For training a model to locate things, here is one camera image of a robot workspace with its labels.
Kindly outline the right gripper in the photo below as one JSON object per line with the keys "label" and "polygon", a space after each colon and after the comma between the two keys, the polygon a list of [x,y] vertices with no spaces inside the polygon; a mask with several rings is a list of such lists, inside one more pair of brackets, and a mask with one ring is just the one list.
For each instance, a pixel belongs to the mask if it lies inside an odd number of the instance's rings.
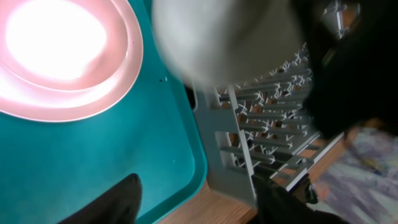
{"label": "right gripper", "polygon": [[313,87],[303,108],[327,139],[378,119],[397,135],[397,1],[358,1],[359,19],[338,40],[320,22],[327,1],[291,1],[310,53]]}

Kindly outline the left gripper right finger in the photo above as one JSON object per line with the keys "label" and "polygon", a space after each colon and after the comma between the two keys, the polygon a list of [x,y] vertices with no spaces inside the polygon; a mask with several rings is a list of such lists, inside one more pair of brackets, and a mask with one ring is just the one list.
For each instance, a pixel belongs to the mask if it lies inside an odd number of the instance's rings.
{"label": "left gripper right finger", "polygon": [[271,180],[255,175],[257,214],[248,224],[348,224],[327,212],[314,211]]}

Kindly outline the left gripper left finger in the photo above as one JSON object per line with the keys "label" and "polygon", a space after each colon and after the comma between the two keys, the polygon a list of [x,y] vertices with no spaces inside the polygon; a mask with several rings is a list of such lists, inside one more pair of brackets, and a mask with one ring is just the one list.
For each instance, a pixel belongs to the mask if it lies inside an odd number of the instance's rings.
{"label": "left gripper left finger", "polygon": [[60,224],[134,224],[141,200],[141,180],[132,173]]}

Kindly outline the grey bowl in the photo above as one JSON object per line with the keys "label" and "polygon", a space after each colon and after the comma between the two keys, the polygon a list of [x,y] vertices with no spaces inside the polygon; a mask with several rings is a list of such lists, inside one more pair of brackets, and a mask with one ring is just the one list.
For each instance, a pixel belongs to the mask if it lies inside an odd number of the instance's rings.
{"label": "grey bowl", "polygon": [[152,26],[169,71],[202,87],[259,77],[303,44],[285,0],[154,0]]}

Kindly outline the large pink plate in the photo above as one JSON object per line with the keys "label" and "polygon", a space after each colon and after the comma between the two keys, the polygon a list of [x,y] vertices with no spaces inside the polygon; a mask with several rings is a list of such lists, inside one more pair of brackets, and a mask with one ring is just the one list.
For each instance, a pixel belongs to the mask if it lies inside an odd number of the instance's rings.
{"label": "large pink plate", "polygon": [[126,57],[110,78],[83,90],[55,90],[21,80],[1,67],[1,111],[33,121],[76,121],[102,113],[126,96],[141,70],[144,41],[130,3],[115,3],[126,23],[128,41]]}

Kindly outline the small pink bowl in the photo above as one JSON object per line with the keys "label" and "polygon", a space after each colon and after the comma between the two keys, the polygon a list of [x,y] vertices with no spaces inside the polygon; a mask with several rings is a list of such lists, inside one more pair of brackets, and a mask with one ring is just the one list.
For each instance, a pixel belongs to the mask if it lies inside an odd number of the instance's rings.
{"label": "small pink bowl", "polygon": [[121,66],[127,41],[115,1],[1,1],[1,67],[38,86],[103,83]]}

